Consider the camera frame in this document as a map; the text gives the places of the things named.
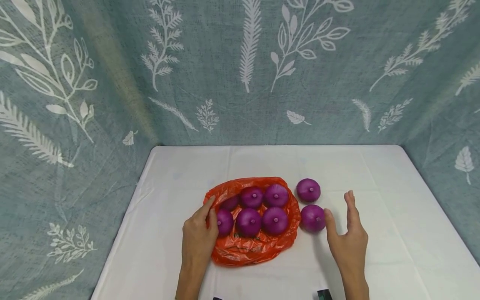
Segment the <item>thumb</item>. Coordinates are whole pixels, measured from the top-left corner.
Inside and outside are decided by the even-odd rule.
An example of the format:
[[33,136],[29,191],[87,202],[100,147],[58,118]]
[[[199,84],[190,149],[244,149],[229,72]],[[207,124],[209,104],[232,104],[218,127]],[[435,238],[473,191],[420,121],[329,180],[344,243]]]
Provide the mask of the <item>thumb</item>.
[[218,236],[218,224],[217,224],[217,219],[216,219],[216,212],[215,209],[210,209],[209,212],[209,219],[210,219],[210,227],[208,228],[208,231],[212,236],[217,238]]
[[327,239],[332,240],[338,237],[335,218],[333,217],[332,211],[328,208],[325,209],[325,223],[327,225]]

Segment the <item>purple onion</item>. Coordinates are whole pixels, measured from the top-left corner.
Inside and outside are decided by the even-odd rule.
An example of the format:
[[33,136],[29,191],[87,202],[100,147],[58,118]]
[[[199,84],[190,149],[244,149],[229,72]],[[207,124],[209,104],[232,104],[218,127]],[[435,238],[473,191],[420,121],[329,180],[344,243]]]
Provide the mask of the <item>purple onion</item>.
[[251,186],[240,192],[240,204],[246,208],[257,209],[262,205],[264,194],[259,187]]
[[306,231],[315,233],[325,228],[325,212],[323,208],[310,204],[301,210],[300,215],[301,225]]
[[305,178],[297,184],[297,195],[305,202],[316,201],[320,193],[320,185],[313,179]]
[[226,199],[224,202],[222,202],[222,204],[220,205],[220,208],[226,209],[228,211],[232,211],[235,208],[237,208],[237,206],[239,204],[239,199],[240,199],[239,195],[235,195],[233,197],[230,197],[230,198]]
[[231,212],[220,208],[216,214],[218,225],[218,237],[226,237],[233,229],[233,216]]
[[236,225],[242,236],[252,238],[260,232],[262,217],[253,208],[244,208],[237,216]]
[[288,216],[280,207],[270,207],[262,216],[262,228],[269,235],[280,235],[287,230]]
[[288,202],[288,191],[280,184],[272,184],[264,194],[264,202],[266,206],[283,207]]

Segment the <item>orange plastic bag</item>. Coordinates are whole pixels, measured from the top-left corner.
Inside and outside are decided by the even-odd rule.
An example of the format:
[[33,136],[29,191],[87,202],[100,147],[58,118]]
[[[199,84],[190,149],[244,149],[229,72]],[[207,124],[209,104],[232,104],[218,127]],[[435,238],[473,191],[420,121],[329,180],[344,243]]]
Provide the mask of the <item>orange plastic bag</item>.
[[[260,231],[254,238],[241,237],[236,227],[229,236],[216,240],[216,245],[212,253],[212,260],[223,266],[238,267],[249,264],[259,264],[274,259],[283,250],[290,248],[297,237],[297,229],[300,224],[299,204],[287,183],[279,177],[254,177],[242,178],[227,181],[212,188],[205,195],[204,203],[215,196],[213,207],[218,211],[220,204],[226,199],[240,193],[243,188],[249,186],[258,186],[263,191],[269,185],[280,184],[288,191],[288,202],[283,207],[288,215],[288,229],[280,236],[269,236]],[[262,205],[259,209],[260,215],[263,215],[267,208]],[[233,218],[237,219],[238,213],[241,211],[237,207],[233,212]]]

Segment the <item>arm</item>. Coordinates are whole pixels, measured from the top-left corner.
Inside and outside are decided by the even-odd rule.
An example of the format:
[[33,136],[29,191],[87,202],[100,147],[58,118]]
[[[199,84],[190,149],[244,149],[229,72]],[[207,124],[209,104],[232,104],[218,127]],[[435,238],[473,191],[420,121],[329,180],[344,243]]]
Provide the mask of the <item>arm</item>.
[[[176,300],[197,300],[218,236],[218,225],[214,209],[210,209],[215,198],[210,198],[183,224],[181,247],[182,264],[177,285]],[[210,227],[206,218],[210,218]]]
[[325,209],[327,240],[330,251],[342,275],[347,300],[369,300],[369,288],[365,279],[365,255],[368,235],[360,222],[353,191],[344,195],[347,202],[347,233],[338,235],[332,212]]

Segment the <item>teal fabric backdrop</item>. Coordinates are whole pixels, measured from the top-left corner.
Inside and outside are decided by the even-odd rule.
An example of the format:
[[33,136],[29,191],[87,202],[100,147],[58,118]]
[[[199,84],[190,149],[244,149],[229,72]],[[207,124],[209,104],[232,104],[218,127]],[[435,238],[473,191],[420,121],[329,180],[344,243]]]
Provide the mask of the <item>teal fabric backdrop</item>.
[[1,298],[88,299],[158,144],[402,145],[480,261],[479,28],[474,0],[0,0]]

